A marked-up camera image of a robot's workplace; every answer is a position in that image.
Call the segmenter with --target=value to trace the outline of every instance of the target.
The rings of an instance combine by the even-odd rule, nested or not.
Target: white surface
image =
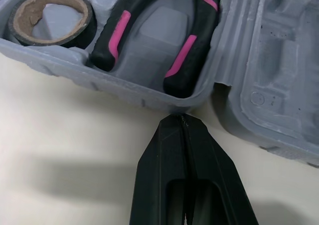
[[[128,225],[137,162],[159,112],[127,105],[0,55],[0,224]],[[233,159],[260,225],[319,224],[319,169],[194,114]]]

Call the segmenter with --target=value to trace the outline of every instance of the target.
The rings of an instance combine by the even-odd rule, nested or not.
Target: pliers
[[[139,15],[155,0],[118,0],[101,36],[97,40],[91,61],[95,66],[111,71]],[[219,0],[193,0],[195,20],[175,62],[167,72],[163,88],[178,98],[192,95],[210,49],[212,34],[218,22]]]
[[[258,225],[232,160],[189,115],[160,122],[137,169],[130,225]]]

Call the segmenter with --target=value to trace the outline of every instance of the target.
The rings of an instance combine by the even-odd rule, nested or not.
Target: pliers handle
[[[155,0],[118,0],[91,54],[91,61],[111,71],[140,14]]]
[[[155,0],[118,0],[91,54],[92,62],[111,71],[139,15]],[[194,0],[191,33],[164,79],[164,90],[178,98],[192,95],[217,25],[219,0]]]

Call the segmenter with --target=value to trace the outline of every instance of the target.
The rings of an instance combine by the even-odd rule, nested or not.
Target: black electrical tape
[[[32,36],[34,26],[42,19],[47,4],[66,5],[83,14],[74,30],[60,39],[44,40]],[[85,49],[94,39],[97,22],[92,5],[88,0],[22,0],[12,10],[8,22],[13,36],[25,46],[61,45]]]

